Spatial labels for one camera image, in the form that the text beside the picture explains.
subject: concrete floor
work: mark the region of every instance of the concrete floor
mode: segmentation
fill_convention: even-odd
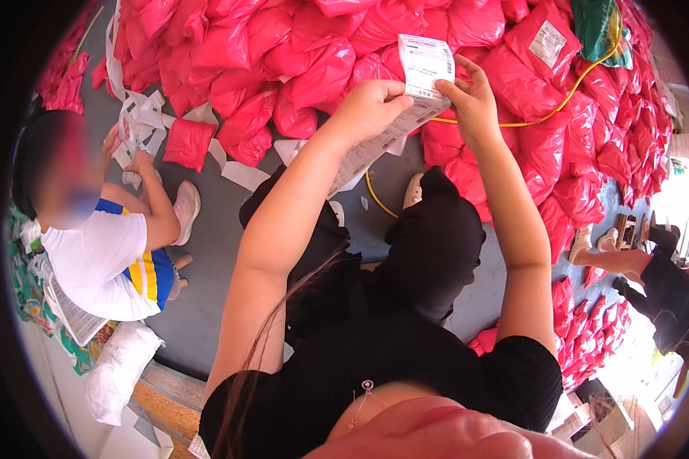
[[[90,53],[90,65],[82,84],[82,100],[92,135],[99,142],[118,121],[121,106],[117,99],[106,93],[104,87],[96,91],[92,89],[91,72],[104,55],[105,28],[114,11],[114,1],[106,0],[104,3],[105,10],[90,31],[82,49]],[[151,94],[155,89],[157,87],[151,87],[145,93]],[[173,115],[169,104],[164,107],[164,112]],[[274,133],[274,140],[279,138],[283,137]],[[178,185],[183,180],[190,180],[199,189],[202,209],[194,223],[189,243],[184,247],[170,247],[168,250],[174,259],[186,252],[193,255],[194,261],[181,271],[189,280],[189,286],[182,291],[180,298],[167,304],[163,313],[147,318],[146,323],[166,341],[166,347],[159,349],[156,354],[157,361],[205,380],[217,350],[222,307],[242,236],[237,213],[249,192],[220,177],[219,165],[211,156],[207,156],[202,173],[197,174],[176,163],[163,162],[164,147],[165,145],[156,157],[156,168],[162,174],[169,197],[173,201]],[[423,171],[422,163],[423,150],[418,138],[413,137],[408,140],[403,157],[385,154],[371,167],[371,171],[374,171],[372,185],[387,207],[394,211],[400,209],[408,181],[414,173]],[[281,161],[271,148],[258,167],[267,173],[273,173],[279,164]],[[121,184],[121,172],[117,162],[112,161],[106,180]],[[132,186],[126,185],[126,188],[135,193]],[[361,205],[361,196],[368,199],[368,211]],[[364,262],[382,260],[388,251],[383,237],[393,223],[393,218],[383,212],[370,197],[365,180],[355,189],[342,192],[334,199],[344,207],[346,224],[352,235],[350,251],[362,252]],[[593,242],[615,224],[618,212],[640,216],[647,211],[645,202],[635,207],[634,211],[619,206],[614,181],[602,189],[602,203],[606,207],[606,218],[595,226]],[[490,225],[484,226],[487,240],[482,249],[482,264],[475,270],[475,283],[466,287],[459,295],[454,315],[447,321],[447,328],[464,341],[472,339],[480,330],[495,323],[503,300],[503,257],[497,245],[495,231]],[[571,266],[567,255],[568,252],[563,254],[553,267],[552,277],[553,280],[565,275],[571,277],[577,304],[584,298],[588,298],[590,304],[593,304],[601,294],[607,294],[611,304],[618,300],[615,290],[611,289],[614,276],[608,275],[585,290],[584,268]]]

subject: necklace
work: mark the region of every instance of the necklace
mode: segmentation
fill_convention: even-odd
[[[390,406],[388,403],[386,403],[383,399],[378,398],[373,392],[372,388],[375,386],[375,383],[373,381],[370,381],[369,379],[365,380],[362,382],[362,389],[365,389],[365,397],[363,397],[362,402],[360,402],[360,406],[357,409],[357,413],[355,413],[355,416],[352,417],[352,419],[349,421],[349,430],[348,433],[352,432],[352,429],[355,427],[355,424],[357,424],[357,417],[358,414],[360,414],[360,410],[362,410],[362,406],[365,404],[365,400],[367,400],[368,397],[372,397],[375,399],[380,400],[381,403],[383,403],[385,406]],[[357,399],[357,396],[355,394],[355,389],[352,390],[352,401],[355,402]]]

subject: green bag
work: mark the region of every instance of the green bag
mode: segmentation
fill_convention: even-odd
[[[582,42],[579,55],[590,62],[601,60],[618,40],[622,23],[615,0],[571,0],[575,16],[575,35]],[[633,69],[630,30],[622,28],[620,47],[602,62],[605,67]]]

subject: black top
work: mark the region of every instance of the black top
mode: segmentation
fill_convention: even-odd
[[[202,411],[199,434],[214,449],[234,374]],[[322,445],[362,381],[419,381],[461,405],[543,432],[561,395],[556,359],[511,336],[477,356],[450,331],[411,315],[355,318],[306,339],[280,372],[257,373],[242,430],[243,457],[301,457]]]

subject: white t-shirt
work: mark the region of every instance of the white t-shirt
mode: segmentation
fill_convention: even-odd
[[[98,316],[133,321],[157,314],[122,271],[145,252],[145,215],[95,210],[73,230],[48,228],[41,235],[54,275],[76,306]]]

